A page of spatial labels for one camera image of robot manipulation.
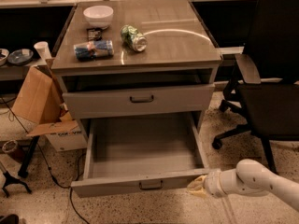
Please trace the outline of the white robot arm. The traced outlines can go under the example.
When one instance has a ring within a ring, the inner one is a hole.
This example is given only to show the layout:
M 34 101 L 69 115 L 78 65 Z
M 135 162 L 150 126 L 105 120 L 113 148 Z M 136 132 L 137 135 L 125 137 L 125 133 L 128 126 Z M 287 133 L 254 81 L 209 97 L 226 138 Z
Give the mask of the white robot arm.
M 229 194 L 255 197 L 270 192 L 299 211 L 299 184 L 276 175 L 251 159 L 240 161 L 234 169 L 217 169 L 200 175 L 187 186 L 187 191 L 194 196 L 206 197 L 209 194 L 215 198 Z

